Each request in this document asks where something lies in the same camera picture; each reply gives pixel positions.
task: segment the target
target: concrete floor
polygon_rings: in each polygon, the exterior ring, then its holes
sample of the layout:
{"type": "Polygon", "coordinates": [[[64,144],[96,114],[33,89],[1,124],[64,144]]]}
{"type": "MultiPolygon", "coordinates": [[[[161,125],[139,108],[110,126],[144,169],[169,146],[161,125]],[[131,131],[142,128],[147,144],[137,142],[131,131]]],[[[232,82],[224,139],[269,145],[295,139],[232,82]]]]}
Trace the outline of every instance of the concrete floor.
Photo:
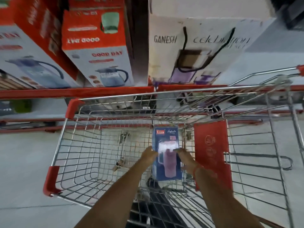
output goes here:
{"type": "MultiPolygon", "coordinates": [[[[303,121],[300,122],[300,125],[304,128],[303,121]]],[[[268,124],[264,124],[256,127],[244,127],[238,129],[237,133],[252,133],[254,130],[263,130],[264,127],[268,126],[268,124]]],[[[300,159],[294,128],[290,121],[276,122],[275,132],[281,155],[291,157],[294,161],[294,169],[285,171],[284,175],[294,224],[295,227],[301,227],[304,223],[304,197],[302,192],[304,168],[300,159]]],[[[44,180],[52,162],[58,138],[59,133],[45,132],[0,135],[2,146],[0,156],[0,172],[2,173],[0,178],[1,227],[72,228],[88,211],[87,208],[73,205],[58,198],[48,198],[42,193],[44,180]]],[[[263,138],[255,139],[255,142],[258,142],[259,140],[262,141],[263,138]]],[[[261,147],[257,148],[255,145],[251,150],[263,153],[261,147]]],[[[271,195],[259,192],[256,197],[263,199],[265,197],[269,198],[271,195]]],[[[247,206],[254,213],[261,213],[264,217],[272,218],[273,222],[289,227],[286,216],[277,213],[275,209],[272,210],[268,206],[261,207],[260,204],[255,204],[250,200],[247,201],[247,206]]]]}

